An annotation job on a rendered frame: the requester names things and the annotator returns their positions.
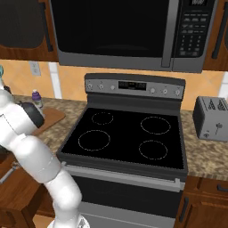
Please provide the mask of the brown wooden cutting board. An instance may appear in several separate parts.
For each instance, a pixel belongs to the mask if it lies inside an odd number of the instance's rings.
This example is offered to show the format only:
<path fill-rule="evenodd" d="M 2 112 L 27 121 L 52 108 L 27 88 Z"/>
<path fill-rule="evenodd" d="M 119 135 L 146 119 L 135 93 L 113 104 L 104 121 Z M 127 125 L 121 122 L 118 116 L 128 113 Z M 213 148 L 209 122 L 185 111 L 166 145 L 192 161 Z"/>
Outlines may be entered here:
<path fill-rule="evenodd" d="M 45 115 L 45 122 L 40 128 L 32 133 L 34 136 L 42 134 L 45 130 L 65 118 L 65 114 L 55 108 L 45 108 L 43 109 L 43 113 Z"/>

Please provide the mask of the black steel cooking range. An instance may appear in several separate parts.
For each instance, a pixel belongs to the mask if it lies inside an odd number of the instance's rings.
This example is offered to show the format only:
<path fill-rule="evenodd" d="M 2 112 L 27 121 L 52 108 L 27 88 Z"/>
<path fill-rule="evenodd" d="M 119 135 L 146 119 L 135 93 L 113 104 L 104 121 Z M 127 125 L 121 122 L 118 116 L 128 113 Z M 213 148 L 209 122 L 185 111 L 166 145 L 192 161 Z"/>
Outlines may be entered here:
<path fill-rule="evenodd" d="M 57 158 L 71 166 L 170 181 L 179 178 L 185 183 L 188 167 L 180 117 L 184 88 L 180 78 L 85 75 L 87 105 Z"/>

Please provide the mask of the purple capped small bottle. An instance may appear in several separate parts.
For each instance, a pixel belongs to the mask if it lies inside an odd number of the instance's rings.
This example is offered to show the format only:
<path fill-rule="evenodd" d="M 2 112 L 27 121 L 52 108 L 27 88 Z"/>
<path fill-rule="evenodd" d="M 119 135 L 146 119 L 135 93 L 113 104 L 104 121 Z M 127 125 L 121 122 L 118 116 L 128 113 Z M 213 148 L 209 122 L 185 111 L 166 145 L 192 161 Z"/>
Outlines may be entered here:
<path fill-rule="evenodd" d="M 37 89 L 34 89 L 32 92 L 32 101 L 38 108 L 43 108 L 42 98 Z"/>

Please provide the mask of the black steel microwave oven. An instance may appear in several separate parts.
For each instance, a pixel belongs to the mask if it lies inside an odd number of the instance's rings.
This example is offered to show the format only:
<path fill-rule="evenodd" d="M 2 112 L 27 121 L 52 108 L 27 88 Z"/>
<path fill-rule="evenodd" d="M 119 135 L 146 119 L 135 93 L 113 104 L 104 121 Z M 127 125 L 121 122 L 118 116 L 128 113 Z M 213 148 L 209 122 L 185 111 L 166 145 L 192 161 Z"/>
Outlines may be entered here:
<path fill-rule="evenodd" d="M 49 1 L 61 65 L 200 73 L 218 0 L 179 0 L 169 68 L 170 0 Z"/>

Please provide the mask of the black oven door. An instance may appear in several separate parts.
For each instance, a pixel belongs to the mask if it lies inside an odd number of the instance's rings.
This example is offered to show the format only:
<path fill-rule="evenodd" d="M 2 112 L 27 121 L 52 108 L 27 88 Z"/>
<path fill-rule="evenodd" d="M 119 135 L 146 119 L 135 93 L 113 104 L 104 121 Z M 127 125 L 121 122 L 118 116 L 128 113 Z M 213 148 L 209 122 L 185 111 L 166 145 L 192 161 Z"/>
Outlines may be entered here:
<path fill-rule="evenodd" d="M 82 192 L 79 211 L 91 228 L 174 228 L 183 190 L 159 190 L 69 173 Z"/>

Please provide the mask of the grey two-slot toaster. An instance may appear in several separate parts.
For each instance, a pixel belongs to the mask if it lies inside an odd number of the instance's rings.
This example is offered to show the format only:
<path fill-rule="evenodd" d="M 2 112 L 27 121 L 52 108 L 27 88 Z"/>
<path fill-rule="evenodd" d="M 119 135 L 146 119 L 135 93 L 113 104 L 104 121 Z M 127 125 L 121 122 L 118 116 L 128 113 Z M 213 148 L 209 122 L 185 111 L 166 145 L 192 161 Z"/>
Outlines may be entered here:
<path fill-rule="evenodd" d="M 228 103 L 225 98 L 198 96 L 192 118 L 200 140 L 228 142 Z"/>

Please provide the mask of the brown wooden drawer front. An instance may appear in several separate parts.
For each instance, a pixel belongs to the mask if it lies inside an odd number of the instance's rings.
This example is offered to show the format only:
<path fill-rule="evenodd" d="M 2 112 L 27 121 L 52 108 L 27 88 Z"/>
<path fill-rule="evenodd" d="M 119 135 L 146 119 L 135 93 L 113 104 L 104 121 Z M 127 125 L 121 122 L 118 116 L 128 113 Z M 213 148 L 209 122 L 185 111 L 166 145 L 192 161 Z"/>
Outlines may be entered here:
<path fill-rule="evenodd" d="M 228 189 L 228 181 L 188 175 L 184 190 L 188 193 L 228 201 L 228 192 L 218 191 L 218 184 L 221 184 L 223 188 Z"/>

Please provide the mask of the brown wooden base cupboard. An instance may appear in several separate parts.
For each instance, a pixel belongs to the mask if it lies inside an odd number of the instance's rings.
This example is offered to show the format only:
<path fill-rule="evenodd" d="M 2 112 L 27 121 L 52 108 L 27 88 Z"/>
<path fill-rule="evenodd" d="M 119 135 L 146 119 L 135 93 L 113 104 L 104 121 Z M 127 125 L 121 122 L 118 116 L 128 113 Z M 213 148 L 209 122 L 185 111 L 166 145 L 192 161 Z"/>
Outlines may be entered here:
<path fill-rule="evenodd" d="M 47 189 L 22 167 L 0 184 L 0 228 L 35 228 L 35 214 L 54 218 Z"/>

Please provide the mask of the brown base cupboard door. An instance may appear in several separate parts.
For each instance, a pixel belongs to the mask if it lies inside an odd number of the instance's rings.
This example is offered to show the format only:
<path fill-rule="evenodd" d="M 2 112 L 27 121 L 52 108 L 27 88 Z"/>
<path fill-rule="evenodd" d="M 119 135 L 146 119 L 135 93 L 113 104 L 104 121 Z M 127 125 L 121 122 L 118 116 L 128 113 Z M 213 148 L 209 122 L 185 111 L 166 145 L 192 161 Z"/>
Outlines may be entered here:
<path fill-rule="evenodd" d="M 189 198 L 183 222 L 179 222 L 184 197 Z M 182 196 L 174 228 L 228 228 L 228 201 L 197 194 Z"/>

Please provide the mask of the grey wall socket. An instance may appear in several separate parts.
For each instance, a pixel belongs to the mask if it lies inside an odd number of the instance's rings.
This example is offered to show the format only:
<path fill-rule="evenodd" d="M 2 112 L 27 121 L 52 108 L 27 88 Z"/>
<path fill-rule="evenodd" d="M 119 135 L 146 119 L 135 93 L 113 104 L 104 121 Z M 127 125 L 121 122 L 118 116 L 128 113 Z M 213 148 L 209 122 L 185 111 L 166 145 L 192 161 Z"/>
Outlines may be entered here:
<path fill-rule="evenodd" d="M 29 61 L 28 64 L 30 66 L 30 71 L 31 71 L 32 75 L 40 77 L 41 71 L 39 68 L 39 63 L 37 61 Z"/>

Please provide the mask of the brown wall cupboard door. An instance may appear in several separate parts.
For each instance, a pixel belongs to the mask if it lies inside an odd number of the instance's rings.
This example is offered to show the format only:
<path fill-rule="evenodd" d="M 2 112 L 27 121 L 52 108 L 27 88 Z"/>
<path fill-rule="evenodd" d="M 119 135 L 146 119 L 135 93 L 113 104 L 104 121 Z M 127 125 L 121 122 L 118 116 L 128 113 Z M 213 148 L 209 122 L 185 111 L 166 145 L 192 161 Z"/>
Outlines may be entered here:
<path fill-rule="evenodd" d="M 215 49 L 218 32 L 224 15 L 225 3 L 228 4 L 228 0 L 217 1 L 216 15 L 211 29 L 207 54 L 203 66 L 204 70 L 228 71 L 228 18 L 217 59 L 214 60 L 211 57 L 212 52 Z"/>
<path fill-rule="evenodd" d="M 47 50 L 41 2 L 45 2 L 52 52 Z M 0 59 L 58 61 L 49 0 L 0 0 Z"/>

